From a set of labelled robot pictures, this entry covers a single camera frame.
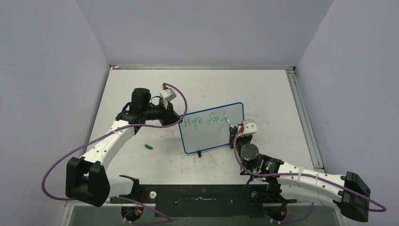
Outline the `blue framed whiteboard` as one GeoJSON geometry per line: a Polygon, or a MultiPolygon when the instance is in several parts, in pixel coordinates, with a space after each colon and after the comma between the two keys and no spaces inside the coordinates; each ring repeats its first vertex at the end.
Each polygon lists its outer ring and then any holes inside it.
{"type": "Polygon", "coordinates": [[[236,102],[187,113],[179,123],[186,154],[206,151],[229,143],[229,119],[233,125],[244,120],[244,104],[236,102]]]}

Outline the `green marker cap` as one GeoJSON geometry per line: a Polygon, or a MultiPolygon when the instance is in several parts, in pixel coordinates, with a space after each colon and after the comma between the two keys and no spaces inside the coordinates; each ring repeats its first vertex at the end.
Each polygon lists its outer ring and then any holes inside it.
{"type": "Polygon", "coordinates": [[[145,148],[147,148],[147,149],[149,149],[149,150],[152,150],[152,149],[153,149],[153,147],[150,146],[150,145],[148,145],[148,144],[145,144],[144,146],[145,146],[145,148]]]}

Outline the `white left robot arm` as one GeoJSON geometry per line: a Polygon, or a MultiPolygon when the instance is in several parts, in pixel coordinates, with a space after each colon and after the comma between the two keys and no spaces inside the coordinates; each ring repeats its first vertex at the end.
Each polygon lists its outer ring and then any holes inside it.
{"type": "Polygon", "coordinates": [[[117,114],[109,131],[94,140],[93,148],[80,158],[72,157],[66,165],[66,197],[96,207],[102,206],[108,198],[122,197],[129,203],[140,198],[139,180],[120,175],[107,176],[107,168],[113,158],[138,133],[140,128],[148,127],[147,121],[159,121],[159,128],[174,126],[182,121],[171,101],[178,90],[163,84],[158,95],[158,103],[146,88],[135,88],[130,102],[117,114]]]}

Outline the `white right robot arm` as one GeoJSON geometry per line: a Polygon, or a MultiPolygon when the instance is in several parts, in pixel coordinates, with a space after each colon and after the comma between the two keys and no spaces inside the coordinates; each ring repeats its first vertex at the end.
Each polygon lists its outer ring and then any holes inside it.
{"type": "Polygon", "coordinates": [[[268,202],[285,206],[289,202],[305,201],[336,209],[351,220],[368,222],[371,190],[358,174],[316,172],[260,154],[251,142],[255,133],[254,123],[229,127],[229,147],[241,174],[267,184],[265,191],[251,191],[257,206],[268,202]]]}

